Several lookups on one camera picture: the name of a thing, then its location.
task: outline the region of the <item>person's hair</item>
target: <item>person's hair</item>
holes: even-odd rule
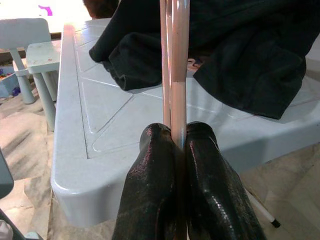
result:
[[[83,4],[92,18],[103,19],[113,16],[119,0],[83,0]]]

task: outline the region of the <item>tiled floor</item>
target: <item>tiled floor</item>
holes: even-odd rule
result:
[[[53,133],[39,99],[0,100],[0,146],[14,177],[14,189],[0,208],[22,233],[45,240],[110,240],[115,221],[77,228],[69,225],[50,188]],[[320,240],[320,145],[275,159],[242,173],[245,186],[282,223],[278,229],[257,212],[268,240]]]

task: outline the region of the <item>white plastic table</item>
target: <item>white plastic table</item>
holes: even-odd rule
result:
[[[163,120],[160,86],[125,92],[91,60],[108,22],[66,24],[62,39],[51,185],[70,223],[83,227],[116,217],[140,135]],[[212,126],[238,172],[320,141],[320,82],[309,77],[281,120],[222,104],[190,74],[186,86],[187,121]]]
[[[48,41],[30,44],[26,51],[26,65],[33,75],[41,99],[43,110],[51,130],[55,129],[57,83],[50,76],[60,65],[61,41]]]

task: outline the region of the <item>chair backrest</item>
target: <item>chair backrest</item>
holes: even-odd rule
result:
[[[0,49],[9,49],[19,70],[25,69],[17,48],[51,41],[48,23],[43,18],[0,20]]]

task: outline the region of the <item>blue plastic object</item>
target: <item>blue plastic object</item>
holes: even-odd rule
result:
[[[20,87],[18,87],[18,86],[15,87],[15,88],[12,90],[12,95],[13,95],[14,97],[18,96],[19,93],[21,93],[21,90],[20,90]]]

